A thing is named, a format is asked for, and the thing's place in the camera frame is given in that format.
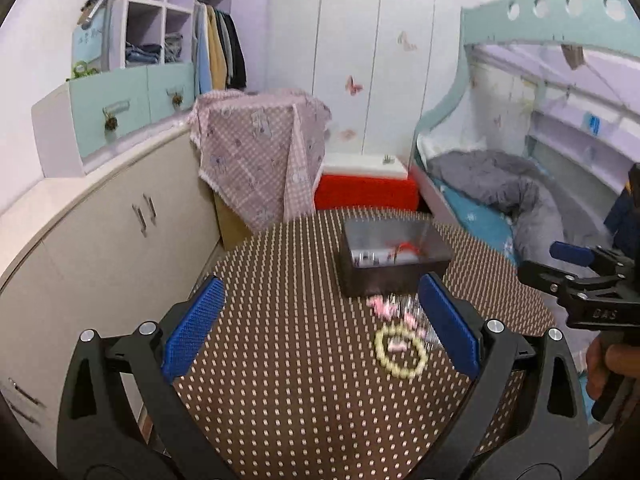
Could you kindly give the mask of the person's right hand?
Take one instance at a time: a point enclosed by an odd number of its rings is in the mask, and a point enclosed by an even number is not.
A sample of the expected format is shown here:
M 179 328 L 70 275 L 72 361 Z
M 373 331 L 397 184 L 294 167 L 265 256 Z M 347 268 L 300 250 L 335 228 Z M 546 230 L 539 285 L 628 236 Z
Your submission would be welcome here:
M 587 354 L 587 393 L 597 401 L 603 393 L 608 376 L 640 378 L 640 350 L 628 344 L 611 344 L 604 348 L 601 335 L 590 344 Z

